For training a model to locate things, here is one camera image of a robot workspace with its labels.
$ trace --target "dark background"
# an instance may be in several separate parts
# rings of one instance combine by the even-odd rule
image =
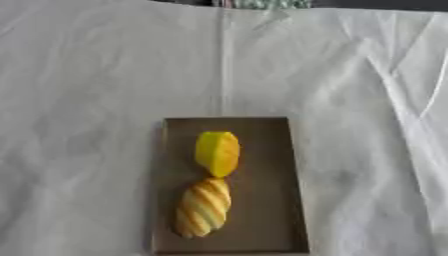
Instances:
[[[315,0],[315,7],[448,11],[447,0]]]

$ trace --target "white fabric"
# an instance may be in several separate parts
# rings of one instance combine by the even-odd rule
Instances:
[[[447,24],[0,1],[0,255],[138,255],[152,131],[222,115],[290,118],[314,255],[448,255]]]

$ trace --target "brown tray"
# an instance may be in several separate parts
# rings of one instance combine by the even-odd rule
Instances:
[[[309,254],[287,118],[169,118],[162,130],[163,164],[151,178],[151,253]],[[241,156],[226,178],[232,197],[226,224],[205,238],[185,239],[172,230],[173,214],[182,192],[209,176],[194,162],[203,131],[231,131]]]

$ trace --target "toy food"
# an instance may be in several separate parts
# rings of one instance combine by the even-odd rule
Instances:
[[[176,231],[183,237],[204,237],[226,222],[231,199],[223,179],[210,178],[188,188],[176,209]]]
[[[238,165],[240,145],[231,132],[203,132],[196,141],[196,162],[222,178]]]

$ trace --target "patterned object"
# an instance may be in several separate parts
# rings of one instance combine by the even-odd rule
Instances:
[[[231,199],[223,179],[206,179],[189,189],[176,209],[175,229],[185,238],[204,237],[226,222]]]

